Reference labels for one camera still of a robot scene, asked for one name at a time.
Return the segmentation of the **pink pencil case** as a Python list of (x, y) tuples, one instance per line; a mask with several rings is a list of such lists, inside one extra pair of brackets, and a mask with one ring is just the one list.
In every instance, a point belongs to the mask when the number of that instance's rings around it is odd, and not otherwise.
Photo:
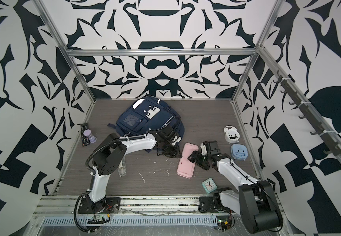
[(177, 174), (181, 177), (191, 179), (194, 174), (195, 163), (188, 160), (188, 157), (194, 152), (198, 151), (199, 147), (194, 144), (186, 143), (182, 150), (182, 158), (177, 167)]

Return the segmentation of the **navy blue student backpack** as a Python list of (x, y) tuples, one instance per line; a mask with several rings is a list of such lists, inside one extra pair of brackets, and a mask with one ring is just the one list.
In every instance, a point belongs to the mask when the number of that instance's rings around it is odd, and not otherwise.
[(168, 125), (176, 133), (171, 143), (178, 144), (185, 132), (181, 116), (165, 101), (154, 96), (138, 99), (119, 116), (115, 124), (107, 124), (122, 137), (144, 135), (149, 130), (158, 130)]

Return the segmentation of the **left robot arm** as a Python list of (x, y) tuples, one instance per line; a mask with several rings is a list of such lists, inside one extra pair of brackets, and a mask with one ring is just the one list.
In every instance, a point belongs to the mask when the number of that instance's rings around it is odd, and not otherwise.
[(91, 171), (92, 182), (88, 189), (88, 199), (97, 203), (106, 197), (110, 175), (118, 169), (127, 154), (140, 150), (158, 148), (162, 155), (179, 158), (178, 143), (181, 135), (171, 126), (148, 130), (145, 134), (132, 137), (118, 137), (110, 134), (87, 158), (86, 168)]

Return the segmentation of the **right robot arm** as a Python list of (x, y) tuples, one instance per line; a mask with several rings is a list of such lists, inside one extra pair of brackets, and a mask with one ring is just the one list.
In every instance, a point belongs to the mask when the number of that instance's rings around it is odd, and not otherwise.
[(234, 158), (221, 153), (217, 141), (203, 142), (201, 150), (192, 151), (187, 159), (204, 170), (213, 168), (233, 185), (233, 188), (217, 188), (211, 179), (203, 182), (204, 189), (212, 196), (200, 197), (198, 211), (227, 212), (227, 221), (218, 224), (221, 230), (235, 224), (234, 213), (241, 217), (250, 234), (282, 229), (284, 221), (272, 185), (242, 170)]

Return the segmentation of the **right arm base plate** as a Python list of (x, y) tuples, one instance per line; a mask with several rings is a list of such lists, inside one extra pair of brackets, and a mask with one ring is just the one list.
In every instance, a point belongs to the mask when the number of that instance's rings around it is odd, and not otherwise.
[(210, 196), (199, 197), (198, 211), (201, 213), (221, 213), (230, 212), (230, 209), (224, 207), (219, 200)]

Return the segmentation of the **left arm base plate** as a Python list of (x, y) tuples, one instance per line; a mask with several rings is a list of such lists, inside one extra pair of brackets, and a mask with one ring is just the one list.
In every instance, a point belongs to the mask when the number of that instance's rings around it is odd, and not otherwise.
[(92, 213), (114, 213), (119, 211), (121, 198), (106, 197), (97, 202), (93, 202), (89, 196), (82, 197), (81, 204), (78, 208), (78, 214), (92, 214)]

